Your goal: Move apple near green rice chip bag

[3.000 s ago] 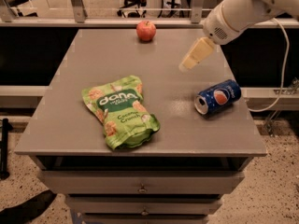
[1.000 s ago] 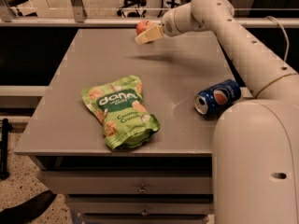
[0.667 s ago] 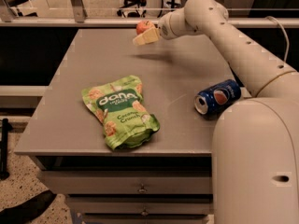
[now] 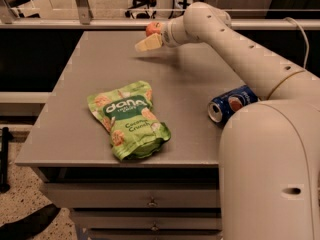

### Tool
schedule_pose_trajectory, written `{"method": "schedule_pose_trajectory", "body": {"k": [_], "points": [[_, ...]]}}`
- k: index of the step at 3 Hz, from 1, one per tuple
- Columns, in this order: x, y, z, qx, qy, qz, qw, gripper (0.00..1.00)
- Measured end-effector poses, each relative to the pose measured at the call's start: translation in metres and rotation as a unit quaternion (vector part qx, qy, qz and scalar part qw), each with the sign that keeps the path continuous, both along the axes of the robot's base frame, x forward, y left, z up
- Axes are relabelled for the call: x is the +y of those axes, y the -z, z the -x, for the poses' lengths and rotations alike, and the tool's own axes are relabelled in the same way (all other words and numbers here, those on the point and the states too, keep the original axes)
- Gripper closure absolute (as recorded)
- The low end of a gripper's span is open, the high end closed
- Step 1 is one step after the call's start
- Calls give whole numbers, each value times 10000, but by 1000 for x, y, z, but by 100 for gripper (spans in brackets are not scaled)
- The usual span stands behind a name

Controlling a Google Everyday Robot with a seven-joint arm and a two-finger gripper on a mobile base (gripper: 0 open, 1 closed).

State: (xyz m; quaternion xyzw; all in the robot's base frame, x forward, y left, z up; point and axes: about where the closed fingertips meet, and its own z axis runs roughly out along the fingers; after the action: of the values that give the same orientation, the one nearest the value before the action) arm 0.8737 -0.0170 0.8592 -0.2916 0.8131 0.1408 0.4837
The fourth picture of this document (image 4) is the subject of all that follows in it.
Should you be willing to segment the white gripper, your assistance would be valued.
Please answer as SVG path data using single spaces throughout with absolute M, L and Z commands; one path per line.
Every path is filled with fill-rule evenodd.
M 135 45 L 135 49 L 138 52 L 145 52 L 159 49 L 163 44 L 168 47 L 178 47 L 192 43 L 194 38 L 188 33 L 189 25 L 190 23 L 183 16 L 171 19 L 162 25 L 161 35 L 157 33 L 151 34 L 138 42 Z

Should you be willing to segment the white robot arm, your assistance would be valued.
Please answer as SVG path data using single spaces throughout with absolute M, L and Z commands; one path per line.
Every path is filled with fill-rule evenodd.
M 139 51 L 206 43 L 258 96 L 224 126 L 219 145 L 223 240 L 320 240 L 320 79 L 191 4 L 151 22 Z

